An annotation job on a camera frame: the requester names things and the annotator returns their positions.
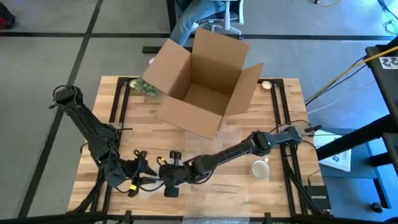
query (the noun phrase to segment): green plush toy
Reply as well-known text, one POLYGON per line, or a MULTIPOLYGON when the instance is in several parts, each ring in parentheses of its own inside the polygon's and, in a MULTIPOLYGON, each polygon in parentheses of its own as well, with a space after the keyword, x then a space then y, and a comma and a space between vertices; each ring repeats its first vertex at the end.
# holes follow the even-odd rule
POLYGON ((145 82, 141 77, 137 78, 134 83, 134 88, 146 96, 157 96, 159 90, 156 87, 145 82))

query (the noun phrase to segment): small round object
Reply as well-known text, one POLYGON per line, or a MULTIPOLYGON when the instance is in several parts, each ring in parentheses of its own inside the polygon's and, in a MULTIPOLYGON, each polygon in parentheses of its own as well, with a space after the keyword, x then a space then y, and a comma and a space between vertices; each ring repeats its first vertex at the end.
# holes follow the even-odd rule
POLYGON ((265 90, 270 90, 272 88, 272 83, 270 81, 263 81, 261 83, 261 86, 265 89, 265 90))
POLYGON ((130 88, 134 88, 134 85, 136 84, 136 80, 131 80, 130 82, 129 82, 129 86, 130 86, 130 88))

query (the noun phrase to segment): cardboard box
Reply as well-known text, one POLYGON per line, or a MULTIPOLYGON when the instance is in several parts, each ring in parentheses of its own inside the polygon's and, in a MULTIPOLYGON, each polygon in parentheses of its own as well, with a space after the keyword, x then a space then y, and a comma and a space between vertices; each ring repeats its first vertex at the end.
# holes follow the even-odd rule
POLYGON ((155 117, 213 139, 224 116, 248 110, 263 66, 242 70, 249 48, 204 29, 192 53, 167 40, 143 77, 167 95, 155 117))

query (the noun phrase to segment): person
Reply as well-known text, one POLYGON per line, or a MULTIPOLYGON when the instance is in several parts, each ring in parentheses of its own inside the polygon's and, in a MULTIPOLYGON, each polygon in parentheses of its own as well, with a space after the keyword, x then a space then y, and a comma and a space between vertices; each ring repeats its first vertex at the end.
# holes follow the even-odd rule
POLYGON ((195 22, 225 11, 223 1, 176 0, 176 3, 183 12, 170 35, 170 39, 181 46, 184 46, 188 40, 192 25, 195 22))

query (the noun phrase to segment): wooden table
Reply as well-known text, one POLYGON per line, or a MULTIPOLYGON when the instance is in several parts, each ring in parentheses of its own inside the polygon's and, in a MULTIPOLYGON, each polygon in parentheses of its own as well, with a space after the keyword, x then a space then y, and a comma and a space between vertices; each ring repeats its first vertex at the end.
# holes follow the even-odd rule
MULTIPOLYGON (((103 123, 109 120, 117 80, 118 77, 102 77, 99 85, 93 112, 103 123)), ((291 120, 307 120, 298 78, 285 78, 284 83, 291 120)), ((280 113, 283 114, 279 94, 277 97, 280 113)), ((153 114, 161 101, 161 96, 151 98, 135 90, 130 92, 124 127, 134 130, 123 132, 119 148, 123 159, 134 159, 135 149, 146 150, 147 160, 156 172, 159 170, 156 157, 168 159, 171 150, 181 151, 184 161, 198 154, 214 153, 232 146, 246 138, 251 131, 270 131, 275 127, 271 93, 262 90, 260 84, 256 87, 248 112, 226 117, 213 141, 154 118, 153 114)), ((297 154, 303 183, 306 184, 308 175, 319 170, 317 155, 314 148, 305 142, 299 145, 297 154)), ((219 166, 205 184, 181 185, 178 198, 165 198, 164 188, 155 192, 140 191, 134 198, 113 189, 108 213, 123 215, 126 210, 132 210, 134 215, 263 217, 264 212, 270 212, 272 217, 289 217, 280 149, 274 148, 266 157, 269 158, 271 167, 267 180, 256 180, 249 174, 249 166, 261 158, 247 155, 219 166)), ((86 197, 95 184, 96 175, 97 167, 85 147, 70 197, 69 210, 77 207, 86 197)), ((311 183, 323 184, 320 172, 311 176, 311 183)), ((130 182, 125 182, 120 189, 128 189, 129 184, 130 182)), ((152 184, 145 185, 147 189, 153 187, 152 184)), ((300 212, 297 191, 294 186, 292 188, 295 208, 300 212)), ((102 203, 103 199, 100 197, 99 208, 102 203)))

